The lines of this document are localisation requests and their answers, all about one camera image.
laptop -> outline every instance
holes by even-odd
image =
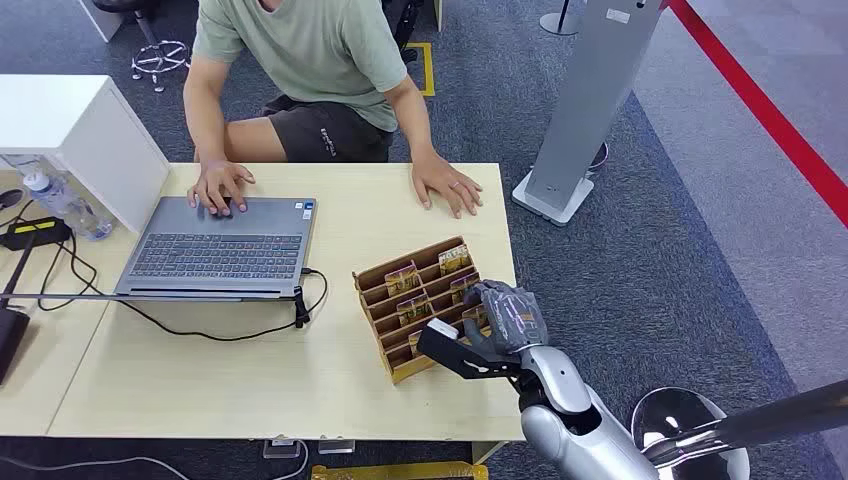
[[[260,300],[295,296],[314,198],[245,198],[230,216],[162,197],[115,287],[139,298]]]

logo on shorts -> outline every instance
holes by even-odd
[[[336,156],[336,145],[330,140],[330,136],[327,135],[327,129],[321,129],[321,137],[324,138],[324,145],[327,147],[327,151],[330,152],[331,157]]]

finger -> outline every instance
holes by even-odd
[[[471,196],[471,192],[468,191],[468,187],[463,185],[462,182],[459,182],[459,185],[453,187],[453,191],[462,198],[462,203],[465,204],[465,208],[471,215],[477,215],[477,209],[474,207],[474,198]]]
[[[418,200],[421,202],[421,205],[424,205],[424,208],[430,210],[433,203],[430,202],[430,193],[427,192],[427,186],[424,185],[424,180],[421,180],[420,177],[413,174],[412,184],[415,186],[415,193],[418,194]]]
[[[441,193],[450,204],[453,216],[456,218],[462,218],[462,199],[450,188],[450,185],[442,185],[442,188],[439,189],[439,193]]]
[[[224,180],[224,188],[227,189],[230,196],[233,197],[233,201],[238,205],[239,210],[242,212],[247,210],[247,205],[244,203],[244,195],[241,194],[241,189],[238,188],[236,182],[232,178],[227,178]]]
[[[200,199],[200,203],[209,209],[210,213],[216,213],[217,209],[215,208],[215,204],[212,203],[212,200],[209,199],[209,194],[206,193],[208,190],[208,184],[206,180],[201,180],[197,182],[197,185],[194,187],[197,192],[197,197]]]
[[[480,205],[482,207],[483,206],[483,200],[480,199],[480,194],[477,193],[478,192],[477,189],[479,187],[477,186],[476,183],[474,183],[474,180],[471,180],[470,178],[466,177],[465,175],[462,175],[459,178],[459,181],[460,181],[460,183],[462,183],[465,186],[466,189],[468,189],[468,193],[471,194],[471,198],[474,199],[474,203],[476,203],[477,205]]]
[[[472,190],[477,190],[478,192],[483,191],[483,187],[481,187],[479,183],[472,180],[471,177],[469,177],[468,175],[465,175],[464,173],[460,173],[460,172],[457,172],[457,173],[459,173],[459,176],[461,177],[461,179],[464,180],[462,183],[468,182],[468,183],[471,184],[471,186],[474,187]]]
[[[236,171],[238,172],[238,176],[245,182],[256,183],[256,178],[252,173],[250,173],[250,170],[244,167],[244,165],[236,164]]]
[[[212,200],[215,208],[210,208],[209,213],[216,213],[216,209],[218,212],[221,212],[222,215],[229,215],[230,208],[227,206],[227,203],[224,201],[224,197],[221,195],[221,184],[218,184],[217,188],[209,188],[209,199]]]
[[[197,207],[197,198],[196,193],[194,193],[194,185],[189,187],[188,191],[186,191],[186,200],[188,200],[188,206],[191,208]]]

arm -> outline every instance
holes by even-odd
[[[197,160],[224,159],[224,114],[221,112],[221,90],[230,72],[229,63],[209,60],[200,55],[191,59],[183,88],[186,123],[197,149]]]
[[[436,153],[430,138],[427,105],[409,75],[398,86],[386,91],[385,96],[409,141],[412,180],[418,199],[424,207],[429,209],[432,205],[429,188],[447,199],[456,218],[462,216],[463,204],[472,215],[476,215],[477,209],[474,205],[483,205],[478,194],[482,188]]]
[[[223,215],[230,212],[221,191],[228,192],[239,210],[245,211],[247,206],[236,181],[255,181],[246,168],[230,163],[224,150],[226,123],[220,99],[229,71],[229,63],[195,54],[183,89],[186,123],[196,148],[195,160],[200,162],[200,177],[186,193],[188,203],[196,207],[196,196],[210,213],[220,211]]]

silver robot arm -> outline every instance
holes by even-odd
[[[522,367],[541,381],[547,404],[526,406],[521,429],[527,442],[571,480],[656,480],[656,468],[594,390],[583,383],[571,359],[553,347],[521,352]]]
[[[507,377],[519,394],[521,427],[528,443],[569,480],[656,480],[659,473],[627,430],[580,378],[574,363],[546,346],[547,328],[536,298],[522,288],[486,280],[465,294],[481,302],[492,333],[472,320],[460,331],[432,320],[418,349],[463,378]]]

